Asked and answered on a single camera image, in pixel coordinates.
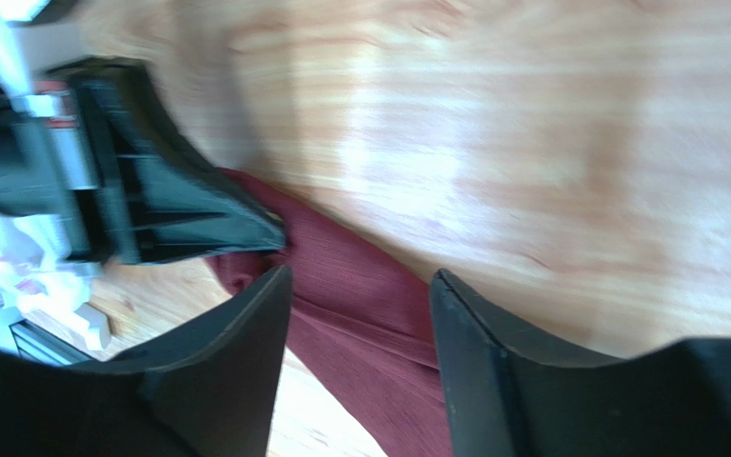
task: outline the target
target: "white object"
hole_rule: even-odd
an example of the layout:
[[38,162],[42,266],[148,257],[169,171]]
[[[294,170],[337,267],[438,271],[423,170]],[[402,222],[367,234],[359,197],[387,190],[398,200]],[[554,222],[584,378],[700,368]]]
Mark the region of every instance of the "white object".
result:
[[64,262],[69,243],[58,216],[0,216],[0,289],[6,305],[42,309],[80,334],[88,349],[109,343],[107,316],[87,304],[93,271]]

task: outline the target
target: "wooden floor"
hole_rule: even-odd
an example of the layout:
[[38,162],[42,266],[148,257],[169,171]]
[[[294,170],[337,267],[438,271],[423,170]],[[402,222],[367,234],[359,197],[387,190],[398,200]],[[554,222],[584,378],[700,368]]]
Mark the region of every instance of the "wooden floor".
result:
[[731,2],[93,0],[194,143],[590,348],[731,335]]

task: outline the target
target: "black plastic mount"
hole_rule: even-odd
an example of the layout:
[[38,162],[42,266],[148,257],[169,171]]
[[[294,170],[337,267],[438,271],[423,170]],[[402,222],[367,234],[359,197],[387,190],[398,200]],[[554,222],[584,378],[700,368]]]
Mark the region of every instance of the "black plastic mount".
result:
[[0,457],[265,457],[291,285],[275,268],[108,362],[0,352]]
[[45,121],[0,103],[0,213],[60,215],[71,261],[117,253],[126,264],[156,264],[284,246],[281,219],[180,134],[142,61],[89,58],[48,79],[69,87],[97,185],[68,189],[64,152]]
[[430,297],[454,457],[731,456],[731,340],[625,361],[529,324],[446,270]]

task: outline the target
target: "dark red fabric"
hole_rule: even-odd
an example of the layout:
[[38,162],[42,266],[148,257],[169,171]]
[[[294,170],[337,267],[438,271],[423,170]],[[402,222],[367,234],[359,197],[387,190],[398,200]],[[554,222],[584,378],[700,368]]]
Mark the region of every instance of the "dark red fabric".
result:
[[286,345],[389,457],[452,455],[428,285],[307,205],[248,174],[223,172],[284,219],[288,245],[207,259],[220,282],[236,293],[271,267],[292,267]]

